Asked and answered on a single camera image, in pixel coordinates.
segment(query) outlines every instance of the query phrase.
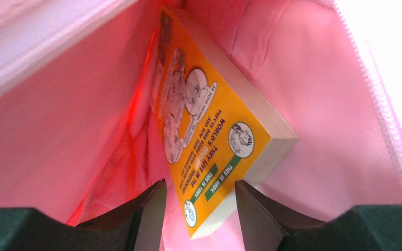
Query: zipper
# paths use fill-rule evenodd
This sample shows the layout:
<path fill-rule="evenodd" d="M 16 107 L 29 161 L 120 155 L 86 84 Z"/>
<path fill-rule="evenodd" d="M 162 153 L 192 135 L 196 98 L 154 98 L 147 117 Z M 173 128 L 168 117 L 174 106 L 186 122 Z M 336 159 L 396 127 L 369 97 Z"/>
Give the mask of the zipper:
<path fill-rule="evenodd" d="M 334 8 L 360 63 L 402 187 L 402 30 L 398 16 L 391 16 L 397 13 L 396 6 L 388 11 L 386 5 L 377 1 L 334 0 Z"/>

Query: yellow book cover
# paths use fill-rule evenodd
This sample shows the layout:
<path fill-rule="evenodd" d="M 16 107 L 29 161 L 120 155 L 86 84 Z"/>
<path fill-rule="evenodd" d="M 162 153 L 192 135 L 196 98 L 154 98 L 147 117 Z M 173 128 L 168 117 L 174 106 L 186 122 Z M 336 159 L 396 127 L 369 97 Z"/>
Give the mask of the yellow book cover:
<path fill-rule="evenodd" d="M 151 106 L 189 235 L 201 237 L 213 232 L 236 209 L 235 181 L 245 178 L 269 143 L 274 138 L 293 139 L 277 144 L 283 150 L 275 158 L 281 158 L 296 135 L 242 75 L 232 77 L 239 82 L 234 85 L 225 80 L 226 75 L 236 75 L 236 70 L 230 70 L 230 61 L 221 61 L 227 58 L 218 55 L 219 50 L 208 51 L 214 46 L 212 41 L 185 11 L 163 7 L 159 31 Z M 228 66 L 222 72 L 224 64 Z M 255 110 L 262 109 L 270 112 L 255 115 Z M 276 123 L 290 134 L 283 135 Z M 266 153 L 267 160 L 260 162 L 270 163 L 270 155 Z M 249 179 L 261 182 L 273 167 L 256 167 L 264 170 L 255 170 Z"/>

